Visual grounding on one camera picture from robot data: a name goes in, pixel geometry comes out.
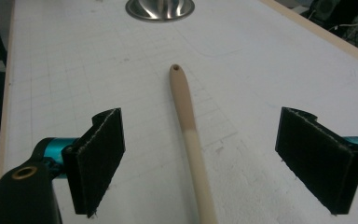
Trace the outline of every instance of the white table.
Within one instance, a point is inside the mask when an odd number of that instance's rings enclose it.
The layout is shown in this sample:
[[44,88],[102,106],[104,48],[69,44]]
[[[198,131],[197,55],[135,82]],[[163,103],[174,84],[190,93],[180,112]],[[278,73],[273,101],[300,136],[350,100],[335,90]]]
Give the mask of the white table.
[[4,171],[42,138],[81,136],[121,107],[127,151],[98,216],[75,215],[67,181],[54,180],[63,222],[197,223],[168,82],[179,63],[220,223],[358,223],[358,190],[350,214],[334,217],[275,152],[282,106],[358,135],[357,59],[259,1],[197,0],[169,23],[137,21],[125,4],[15,1]]

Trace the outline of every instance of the wooden stick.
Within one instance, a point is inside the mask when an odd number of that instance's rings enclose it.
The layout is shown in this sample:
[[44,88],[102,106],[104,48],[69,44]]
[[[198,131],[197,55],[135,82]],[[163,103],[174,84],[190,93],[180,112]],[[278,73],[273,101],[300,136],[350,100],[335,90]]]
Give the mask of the wooden stick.
[[171,66],[170,82],[173,101],[186,144],[193,187],[196,192],[200,224],[217,224],[213,198],[202,158],[199,134],[194,119],[190,90],[185,72],[178,64]]

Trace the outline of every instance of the shiny metal object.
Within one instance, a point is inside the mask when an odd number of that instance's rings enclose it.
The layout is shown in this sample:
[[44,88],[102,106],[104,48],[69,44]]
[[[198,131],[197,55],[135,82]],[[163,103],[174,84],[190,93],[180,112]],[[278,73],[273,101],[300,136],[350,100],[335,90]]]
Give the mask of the shiny metal object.
[[194,11],[192,0],[130,0],[127,12],[141,21],[174,21]]

